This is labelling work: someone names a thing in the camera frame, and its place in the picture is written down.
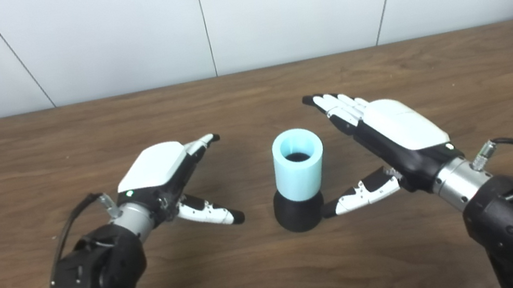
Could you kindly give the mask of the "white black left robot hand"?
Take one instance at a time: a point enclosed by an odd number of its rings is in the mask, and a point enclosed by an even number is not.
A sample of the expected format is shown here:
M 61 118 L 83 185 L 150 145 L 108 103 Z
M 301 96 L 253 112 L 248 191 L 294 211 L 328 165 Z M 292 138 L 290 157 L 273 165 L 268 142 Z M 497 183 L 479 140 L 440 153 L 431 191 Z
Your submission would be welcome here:
M 187 144 L 165 141 L 142 150 L 119 182 L 117 205 L 124 214 L 114 223 L 127 227 L 127 214 L 139 212 L 151 229 L 175 218 L 210 224 L 243 224 L 243 212 L 185 193 L 205 152 L 219 140 L 218 134 L 209 133 Z

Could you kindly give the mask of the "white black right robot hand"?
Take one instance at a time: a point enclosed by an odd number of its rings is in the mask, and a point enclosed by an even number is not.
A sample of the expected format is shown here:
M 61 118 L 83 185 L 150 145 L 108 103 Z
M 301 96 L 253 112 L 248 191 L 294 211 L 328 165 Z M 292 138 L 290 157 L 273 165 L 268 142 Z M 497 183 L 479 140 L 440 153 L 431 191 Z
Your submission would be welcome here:
M 464 154 L 451 145 L 447 132 L 410 107 L 391 99 L 371 102 L 342 94 L 302 98 L 341 133 L 368 149 L 385 165 L 321 207 L 324 218 L 374 204 L 401 188 L 432 193 L 440 171 Z

